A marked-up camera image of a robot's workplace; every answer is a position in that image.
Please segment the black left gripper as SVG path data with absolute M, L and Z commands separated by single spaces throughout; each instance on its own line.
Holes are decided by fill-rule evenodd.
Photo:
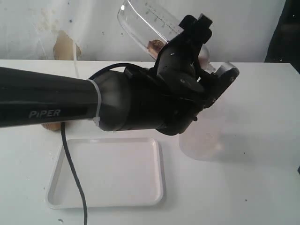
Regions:
M 213 21 L 200 14 L 186 15 L 179 26 L 195 45 L 203 45 L 212 36 Z M 146 129 L 165 135 L 183 133 L 198 113 L 211 107 L 239 75 L 236 67 L 219 67 L 215 73 L 200 78 L 199 63 L 157 63 L 145 72 L 150 92 L 145 103 Z

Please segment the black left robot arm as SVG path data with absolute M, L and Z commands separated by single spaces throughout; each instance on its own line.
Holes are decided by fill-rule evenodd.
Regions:
M 181 134 L 239 75 L 230 63 L 211 73 L 201 68 L 198 56 L 212 35 L 211 24 L 204 15 L 187 15 L 180 22 L 183 31 L 169 43 L 150 41 L 157 54 L 151 68 L 117 63 L 83 80 L 2 67 L 0 125 L 88 119 L 104 131 Z

